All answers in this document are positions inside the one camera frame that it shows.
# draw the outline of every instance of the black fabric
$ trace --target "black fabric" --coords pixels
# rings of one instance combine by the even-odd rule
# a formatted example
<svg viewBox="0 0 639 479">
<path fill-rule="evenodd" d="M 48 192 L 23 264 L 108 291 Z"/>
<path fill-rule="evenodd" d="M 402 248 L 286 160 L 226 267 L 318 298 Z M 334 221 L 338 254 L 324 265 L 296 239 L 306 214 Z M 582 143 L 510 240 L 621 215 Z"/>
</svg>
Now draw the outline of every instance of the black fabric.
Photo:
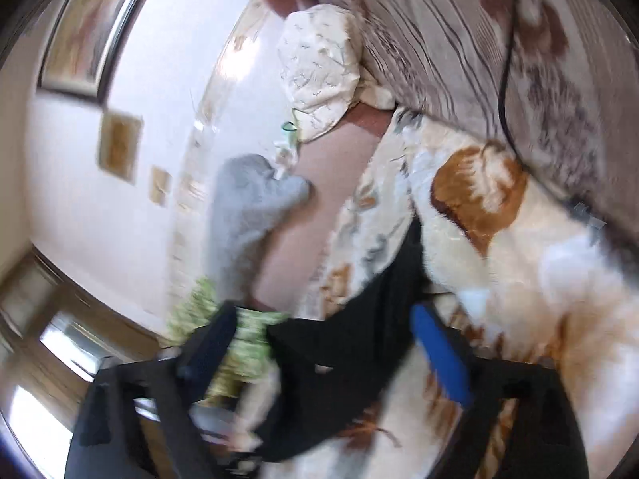
<svg viewBox="0 0 639 479">
<path fill-rule="evenodd" d="M 267 329 L 281 390 L 256 429 L 264 461 L 289 459 L 336 435 L 379 397 L 413 340 L 409 315 L 422 296 L 422 252 L 414 219 L 395 260 L 343 310 L 326 321 L 290 319 Z"/>
</svg>

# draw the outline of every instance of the gray oven mitt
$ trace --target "gray oven mitt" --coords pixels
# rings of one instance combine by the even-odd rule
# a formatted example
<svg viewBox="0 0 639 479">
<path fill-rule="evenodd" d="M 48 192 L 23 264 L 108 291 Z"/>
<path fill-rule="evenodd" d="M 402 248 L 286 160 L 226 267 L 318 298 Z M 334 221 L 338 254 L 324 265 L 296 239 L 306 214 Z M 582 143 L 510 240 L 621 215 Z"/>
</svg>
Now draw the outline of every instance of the gray oven mitt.
<svg viewBox="0 0 639 479">
<path fill-rule="evenodd" d="M 299 176 L 275 180 L 260 155 L 224 163 L 213 199 L 208 275 L 220 303 L 246 301 L 264 255 L 264 238 L 288 211 L 306 202 L 310 183 Z"/>
</svg>

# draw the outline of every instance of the cream blanket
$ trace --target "cream blanket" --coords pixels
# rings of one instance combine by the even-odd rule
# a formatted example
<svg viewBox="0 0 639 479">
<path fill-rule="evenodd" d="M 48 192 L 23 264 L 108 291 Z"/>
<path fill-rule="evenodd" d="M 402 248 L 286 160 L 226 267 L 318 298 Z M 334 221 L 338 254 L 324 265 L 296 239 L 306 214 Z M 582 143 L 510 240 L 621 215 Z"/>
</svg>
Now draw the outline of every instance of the cream blanket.
<svg viewBox="0 0 639 479">
<path fill-rule="evenodd" d="M 344 204 L 325 268 L 300 315 L 329 316 L 359 294 L 392 261 L 414 212 L 423 225 L 425 271 L 449 292 L 437 301 L 442 315 L 496 357 L 553 358 L 579 421 L 590 475 L 606 477 L 639 433 L 639 294 L 607 264 L 587 227 L 499 146 L 397 110 Z M 259 389 L 255 394 L 244 403 L 245 418 L 257 415 L 247 414 L 257 403 L 268 404 L 255 399 Z M 349 445 L 355 431 L 267 473 L 425 477 L 459 412 L 443 398 L 420 350 L 409 354 L 383 404 L 375 419 L 360 421 L 359 434 L 369 427 L 375 435 L 381 427 L 401 446 L 381 433 L 369 437 L 374 445 Z M 502 412 L 480 477 L 496 471 L 513 407 Z"/>
</svg>

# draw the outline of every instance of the green patterned fabric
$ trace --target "green patterned fabric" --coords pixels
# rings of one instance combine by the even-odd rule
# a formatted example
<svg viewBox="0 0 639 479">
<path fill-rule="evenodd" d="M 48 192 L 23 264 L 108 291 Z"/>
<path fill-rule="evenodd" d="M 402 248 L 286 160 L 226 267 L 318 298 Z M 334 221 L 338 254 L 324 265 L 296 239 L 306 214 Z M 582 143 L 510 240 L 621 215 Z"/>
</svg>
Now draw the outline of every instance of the green patterned fabric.
<svg viewBox="0 0 639 479">
<path fill-rule="evenodd" d="M 168 341 L 182 344 L 194 329 L 208 323 L 218 307 L 213 283 L 206 278 L 198 279 L 191 296 L 171 313 Z M 238 329 L 206 393 L 209 400 L 214 402 L 220 396 L 234 398 L 242 383 L 255 382 L 264 375 L 269 358 L 266 326 L 285 318 L 285 313 L 238 308 Z"/>
</svg>

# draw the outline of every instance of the small framed picture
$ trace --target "small framed picture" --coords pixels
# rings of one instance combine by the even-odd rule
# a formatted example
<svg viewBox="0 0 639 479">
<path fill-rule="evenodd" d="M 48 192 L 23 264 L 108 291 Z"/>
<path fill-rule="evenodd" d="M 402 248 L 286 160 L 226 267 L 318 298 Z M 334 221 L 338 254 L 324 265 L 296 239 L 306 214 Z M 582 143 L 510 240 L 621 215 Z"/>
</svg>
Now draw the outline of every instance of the small framed picture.
<svg viewBox="0 0 639 479">
<path fill-rule="evenodd" d="M 98 165 L 105 171 L 133 183 L 143 122 L 138 117 L 107 111 L 100 126 Z"/>
<path fill-rule="evenodd" d="M 42 61 L 38 87 L 102 104 L 140 0 L 66 0 Z"/>
</svg>

